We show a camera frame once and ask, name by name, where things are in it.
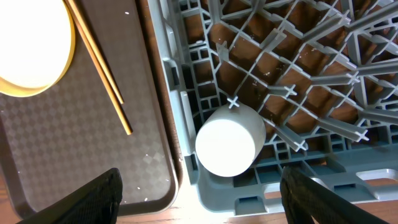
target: white cup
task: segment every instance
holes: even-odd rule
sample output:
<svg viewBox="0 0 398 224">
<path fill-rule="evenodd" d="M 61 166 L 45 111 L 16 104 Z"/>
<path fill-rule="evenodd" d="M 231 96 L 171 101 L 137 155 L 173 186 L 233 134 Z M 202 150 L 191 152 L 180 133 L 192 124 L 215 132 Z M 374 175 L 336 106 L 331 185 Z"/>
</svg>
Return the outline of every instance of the white cup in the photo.
<svg viewBox="0 0 398 224">
<path fill-rule="evenodd" d="M 265 140 L 266 127 L 255 110 L 242 103 L 232 109 L 224 105 L 199 130 L 196 152 L 208 171 L 232 177 L 250 167 Z"/>
</svg>

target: gray dish rack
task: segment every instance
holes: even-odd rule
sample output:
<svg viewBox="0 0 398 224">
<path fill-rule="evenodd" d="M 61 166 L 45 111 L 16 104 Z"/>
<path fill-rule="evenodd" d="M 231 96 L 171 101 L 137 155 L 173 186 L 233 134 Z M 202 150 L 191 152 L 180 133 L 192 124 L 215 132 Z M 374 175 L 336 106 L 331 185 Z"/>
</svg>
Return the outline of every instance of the gray dish rack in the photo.
<svg viewBox="0 0 398 224">
<path fill-rule="evenodd" d="M 225 13 L 231 2 L 244 7 Z M 190 183 L 206 209 L 231 216 L 283 212 L 280 197 L 272 193 L 279 191 L 284 166 L 298 168 L 352 203 L 398 199 L 398 58 L 379 58 L 383 54 L 398 55 L 398 2 L 365 1 L 361 10 L 350 0 L 154 0 L 148 4 L 184 163 Z M 290 17 L 302 5 L 320 12 L 310 29 Z M 188 43 L 184 20 L 192 16 L 200 18 L 204 35 Z M 272 24 L 262 39 L 246 29 L 254 16 Z M 231 22 L 236 19 L 240 19 L 240 26 Z M 219 38 L 216 43 L 210 40 L 214 26 L 232 33 L 233 38 Z M 339 30 L 344 34 L 338 44 L 322 44 L 323 38 Z M 297 39 L 298 44 L 287 55 L 280 48 L 289 38 Z M 362 52 L 359 39 L 373 46 L 369 54 Z M 245 46 L 242 42 L 258 48 L 249 66 L 235 60 L 233 52 Z M 315 53 L 326 55 L 327 59 L 311 73 L 302 58 Z M 274 61 L 277 63 L 273 71 L 258 74 L 258 66 Z M 195 74 L 195 67 L 205 62 L 211 69 L 207 80 Z M 220 83 L 218 72 L 223 65 L 241 72 L 242 79 L 227 87 Z M 332 65 L 344 69 L 328 73 Z M 284 77 L 290 72 L 306 79 L 308 86 L 303 90 L 298 89 L 299 80 L 285 82 Z M 254 106 L 251 101 L 239 99 L 248 85 L 266 89 L 255 93 L 259 103 Z M 369 85 L 379 91 L 370 93 Z M 204 88 L 210 88 L 211 94 L 203 93 Z M 308 106 L 314 97 L 320 97 L 312 96 L 315 89 L 335 99 L 322 115 Z M 217 107 L 237 96 L 257 110 L 272 132 L 246 172 L 236 177 L 218 177 L 197 159 L 195 137 Z M 275 97 L 292 105 L 280 120 L 264 112 L 268 110 L 267 101 Z M 334 116 L 333 112 L 344 106 L 356 111 L 353 122 Z M 309 131 L 297 133 L 289 121 L 303 114 L 314 122 L 308 125 Z M 374 185 L 369 181 L 374 179 L 391 182 Z"/>
</svg>

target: yellow bowl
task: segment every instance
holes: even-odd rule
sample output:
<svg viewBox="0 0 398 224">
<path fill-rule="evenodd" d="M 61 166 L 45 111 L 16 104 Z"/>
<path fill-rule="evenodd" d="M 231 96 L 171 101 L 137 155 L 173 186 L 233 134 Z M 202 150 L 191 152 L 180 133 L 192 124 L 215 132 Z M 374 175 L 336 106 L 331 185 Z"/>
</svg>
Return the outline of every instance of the yellow bowl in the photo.
<svg viewBox="0 0 398 224">
<path fill-rule="evenodd" d="M 69 17 L 69 22 L 70 22 L 70 29 L 71 29 L 70 33 L 72 36 L 71 36 L 69 56 L 66 61 L 65 67 L 62 70 L 62 73 L 59 75 L 59 77 L 56 79 L 55 82 L 52 80 L 52 81 L 49 81 L 51 83 L 48 83 L 45 86 L 41 86 L 41 87 L 37 87 L 37 88 L 27 88 L 24 86 L 16 85 L 14 83 L 7 81 L 5 78 L 2 78 L 1 74 L 0 74 L 0 93 L 6 94 L 9 96 L 16 96 L 16 97 L 34 96 L 39 93 L 42 93 L 43 91 L 47 90 L 48 88 L 50 88 L 51 86 L 56 84 L 67 72 L 67 70 L 72 62 L 73 54 L 75 52 L 76 39 L 75 39 L 75 26 L 73 25 L 72 15 L 70 14 L 70 11 L 68 10 L 66 4 L 63 3 L 63 5 L 65 6 L 65 9 L 67 10 L 67 14 Z"/>
</svg>

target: chopsticks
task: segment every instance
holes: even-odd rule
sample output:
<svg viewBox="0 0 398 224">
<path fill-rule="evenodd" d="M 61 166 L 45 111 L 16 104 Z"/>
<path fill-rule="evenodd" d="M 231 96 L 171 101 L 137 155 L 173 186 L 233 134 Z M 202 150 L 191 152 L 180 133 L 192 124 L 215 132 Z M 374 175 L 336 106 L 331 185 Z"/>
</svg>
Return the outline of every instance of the chopsticks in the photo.
<svg viewBox="0 0 398 224">
<path fill-rule="evenodd" d="M 126 116 L 123 113 L 123 109 L 120 106 L 120 104 L 124 103 L 122 96 L 112 78 L 108 67 L 106 66 L 104 58 L 102 57 L 101 52 L 97 47 L 82 14 L 79 11 L 78 6 L 76 5 L 76 2 L 74 0 L 65 0 L 65 3 L 67 4 L 72 14 L 72 18 L 77 26 L 77 29 L 79 30 L 81 38 L 83 39 L 87 51 L 95 65 L 95 68 L 98 71 L 99 77 L 101 77 L 105 89 L 108 92 L 109 97 L 111 98 L 112 104 L 119 116 L 120 121 L 122 122 L 126 134 L 132 134 L 132 129 L 126 119 Z"/>
</svg>

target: plastic dish rack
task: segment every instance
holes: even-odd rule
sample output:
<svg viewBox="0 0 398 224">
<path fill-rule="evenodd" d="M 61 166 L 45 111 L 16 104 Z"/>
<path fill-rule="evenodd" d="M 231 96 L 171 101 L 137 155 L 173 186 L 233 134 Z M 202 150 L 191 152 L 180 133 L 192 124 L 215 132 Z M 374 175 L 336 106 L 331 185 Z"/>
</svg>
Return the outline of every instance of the plastic dish rack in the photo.
<svg viewBox="0 0 398 224">
<path fill-rule="evenodd" d="M 284 166 L 352 203 L 398 199 L 398 2 L 148 3 L 184 163 L 205 208 L 283 212 Z M 234 100 L 263 117 L 266 141 L 245 173 L 218 177 L 198 161 L 195 137 Z"/>
</svg>

